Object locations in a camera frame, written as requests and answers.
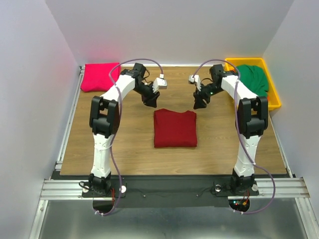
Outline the dark red t shirt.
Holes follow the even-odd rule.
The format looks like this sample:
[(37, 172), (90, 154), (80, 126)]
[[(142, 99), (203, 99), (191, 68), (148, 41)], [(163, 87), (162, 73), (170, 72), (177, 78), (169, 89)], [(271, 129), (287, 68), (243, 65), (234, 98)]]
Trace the dark red t shirt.
[(192, 111), (154, 111), (154, 147), (197, 147), (196, 118)]

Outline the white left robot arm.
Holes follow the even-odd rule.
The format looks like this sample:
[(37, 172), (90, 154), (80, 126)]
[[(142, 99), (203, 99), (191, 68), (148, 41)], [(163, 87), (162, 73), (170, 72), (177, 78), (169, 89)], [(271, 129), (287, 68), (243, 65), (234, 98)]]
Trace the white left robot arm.
[(91, 101), (89, 126), (94, 139), (94, 158), (87, 183), (81, 183), (84, 192), (98, 196), (108, 196), (113, 192), (111, 186), (110, 149), (121, 121), (121, 101), (130, 92), (141, 95), (147, 107), (156, 108), (160, 96), (158, 80), (144, 82), (148, 70), (143, 64), (134, 64), (132, 70), (124, 69), (117, 82), (101, 96)]

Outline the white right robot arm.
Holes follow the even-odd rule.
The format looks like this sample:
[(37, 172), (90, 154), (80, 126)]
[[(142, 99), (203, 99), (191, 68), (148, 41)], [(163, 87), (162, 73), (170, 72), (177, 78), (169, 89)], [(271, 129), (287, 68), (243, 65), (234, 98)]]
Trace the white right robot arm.
[(204, 85), (198, 74), (189, 76), (190, 84), (196, 86), (194, 106), (204, 109), (210, 98), (220, 92), (227, 92), (234, 100), (235, 127), (239, 138), (237, 161), (232, 175), (225, 181), (214, 182), (215, 194), (219, 197), (242, 195), (258, 190), (255, 182), (255, 156), (258, 143), (268, 127), (268, 100), (258, 96), (241, 82), (237, 67), (226, 71), (221, 64), (213, 65), (210, 70), (211, 83)]

